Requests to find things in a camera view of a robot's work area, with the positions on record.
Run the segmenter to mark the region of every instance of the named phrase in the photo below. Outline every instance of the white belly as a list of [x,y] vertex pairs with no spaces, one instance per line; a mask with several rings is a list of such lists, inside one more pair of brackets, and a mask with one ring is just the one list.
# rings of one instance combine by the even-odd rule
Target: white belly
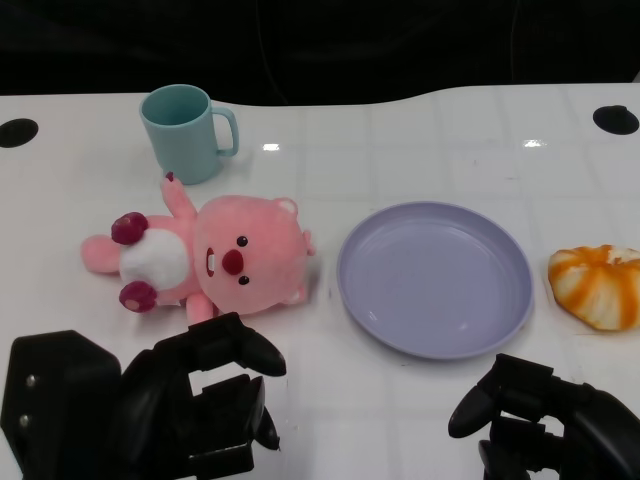
[[189,275],[189,255],[173,232],[150,228],[135,245],[120,255],[120,276],[125,283],[142,280],[156,291],[177,287]]

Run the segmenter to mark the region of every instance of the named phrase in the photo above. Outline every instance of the plush toy nose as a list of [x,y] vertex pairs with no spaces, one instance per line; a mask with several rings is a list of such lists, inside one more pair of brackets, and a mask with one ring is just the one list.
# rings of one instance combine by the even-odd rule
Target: plush toy nose
[[229,275],[237,275],[244,268],[244,258],[242,254],[237,250],[229,250],[222,257],[222,268]]

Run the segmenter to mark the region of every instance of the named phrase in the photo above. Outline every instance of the teal mug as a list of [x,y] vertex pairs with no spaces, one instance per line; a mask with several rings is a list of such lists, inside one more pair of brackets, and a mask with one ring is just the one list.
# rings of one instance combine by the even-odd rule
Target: teal mug
[[[229,121],[233,146],[218,148],[213,115]],[[222,169],[220,157],[238,153],[238,124],[233,112],[212,107],[207,93],[193,85],[167,85],[140,104],[156,159],[165,174],[173,172],[185,185],[204,182]]]

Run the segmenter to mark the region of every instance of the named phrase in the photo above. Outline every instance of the mug handle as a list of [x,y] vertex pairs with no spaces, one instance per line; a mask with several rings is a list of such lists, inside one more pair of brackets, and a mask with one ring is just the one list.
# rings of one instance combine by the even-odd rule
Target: mug handle
[[236,116],[231,110],[225,107],[211,107],[212,115],[222,115],[229,121],[231,127],[231,138],[233,139],[233,146],[231,148],[221,148],[218,150],[218,155],[222,157],[232,157],[238,153],[238,147],[240,141],[238,140],[238,124],[236,123]]

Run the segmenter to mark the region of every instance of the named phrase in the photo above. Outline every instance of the bread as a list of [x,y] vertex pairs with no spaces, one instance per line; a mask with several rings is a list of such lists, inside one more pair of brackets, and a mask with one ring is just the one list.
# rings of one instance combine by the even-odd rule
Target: bread
[[556,302],[598,330],[640,325],[640,252],[602,245],[559,250],[549,259]]

